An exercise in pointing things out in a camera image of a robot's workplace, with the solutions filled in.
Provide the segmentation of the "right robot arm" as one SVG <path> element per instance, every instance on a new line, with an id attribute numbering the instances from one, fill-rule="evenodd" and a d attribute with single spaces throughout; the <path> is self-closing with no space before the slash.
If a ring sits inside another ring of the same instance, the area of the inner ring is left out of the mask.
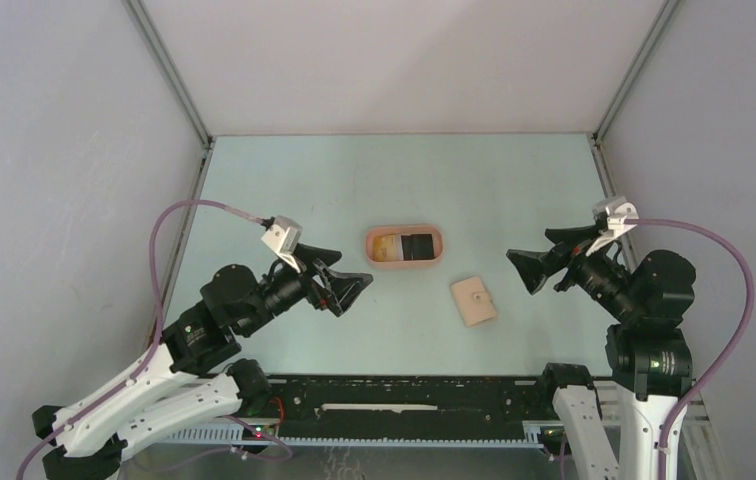
<path id="1" fill-rule="evenodd" d="M 537 408 L 562 422 L 560 453 L 571 456 L 579 478 L 655 479 L 677 457 L 676 445 L 661 446 L 661 433 L 681 426 L 682 413 L 666 417 L 693 379 L 680 324 L 695 299 L 695 269 L 675 252 L 656 250 L 630 271 L 618 259 L 621 241 L 594 226 L 548 229 L 545 236 L 549 250 L 510 249 L 506 257 L 530 294 L 561 274 L 555 291 L 578 287 L 613 317 L 605 353 L 616 385 L 620 449 L 609 443 L 599 392 L 583 365 L 547 364 L 535 383 Z"/>

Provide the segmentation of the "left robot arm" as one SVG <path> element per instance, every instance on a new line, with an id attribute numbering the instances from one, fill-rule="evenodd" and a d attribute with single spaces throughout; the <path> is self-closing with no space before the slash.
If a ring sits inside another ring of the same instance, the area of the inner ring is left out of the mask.
<path id="1" fill-rule="evenodd" d="M 265 412 L 270 383 L 257 361 L 238 356 L 239 341 L 301 301 L 345 314 L 373 277 L 333 270 L 341 257 L 297 245 L 294 266 L 277 259 L 261 277 L 241 264 L 219 269 L 200 300 L 115 379 L 74 404 L 33 412 L 35 433 L 52 447 L 42 458 L 46 477 L 107 479 L 140 451 L 196 423 Z"/>

